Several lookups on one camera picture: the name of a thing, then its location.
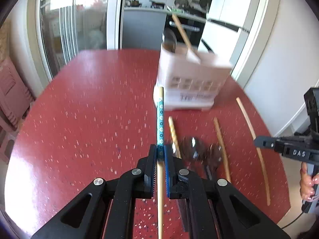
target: pink chair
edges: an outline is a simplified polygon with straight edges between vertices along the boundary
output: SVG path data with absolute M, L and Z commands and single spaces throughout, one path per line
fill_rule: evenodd
M 14 127 L 33 101 L 10 57 L 0 63 L 0 108 Z
M 0 146 L 0 158 L 6 163 L 9 162 L 9 156 L 5 154 L 6 147 L 10 140 L 15 140 L 18 122 L 32 101 L 30 91 L 7 56 L 0 63 L 0 137 L 4 136 Z

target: white box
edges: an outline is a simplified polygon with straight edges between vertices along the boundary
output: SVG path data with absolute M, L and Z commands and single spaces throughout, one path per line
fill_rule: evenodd
M 187 47 L 177 45 L 175 53 L 161 46 L 154 87 L 164 87 L 164 108 L 209 110 L 232 70 L 232 64 L 214 53 L 197 52 L 201 63 L 187 60 Z

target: floor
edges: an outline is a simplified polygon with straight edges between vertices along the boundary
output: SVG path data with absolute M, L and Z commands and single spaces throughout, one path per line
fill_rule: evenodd
M 301 198 L 299 195 L 300 163 L 287 158 L 282 158 L 282 161 L 287 175 L 291 209 L 278 223 L 280 227 L 289 224 L 301 213 Z M 8 166 L 0 160 L 0 205 L 4 205 L 4 182 L 7 168 Z M 290 235 L 291 239 L 295 239 L 300 232 L 309 230 L 314 221 L 315 215 L 303 214 L 294 224 L 287 227 L 285 232 Z

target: cable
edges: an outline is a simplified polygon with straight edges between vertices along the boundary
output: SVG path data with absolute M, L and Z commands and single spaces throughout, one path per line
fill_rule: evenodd
M 301 214 L 300 214 L 299 216 L 297 216 L 297 217 L 296 217 L 296 219 L 295 219 L 294 221 L 290 222 L 288 225 L 286 225 L 286 226 L 282 227 L 281 229 L 285 229 L 286 227 L 289 227 L 291 224 L 293 224 L 295 221 L 297 221 L 297 220 L 298 220 L 298 218 L 300 218 L 300 217 L 302 216 L 302 214 L 303 214 L 303 213 L 304 213 L 304 212 L 301 212 Z

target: glass door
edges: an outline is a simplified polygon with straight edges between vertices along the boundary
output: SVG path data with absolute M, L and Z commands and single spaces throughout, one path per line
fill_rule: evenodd
M 40 31 L 52 78 L 81 50 L 106 49 L 108 0 L 40 0 Z

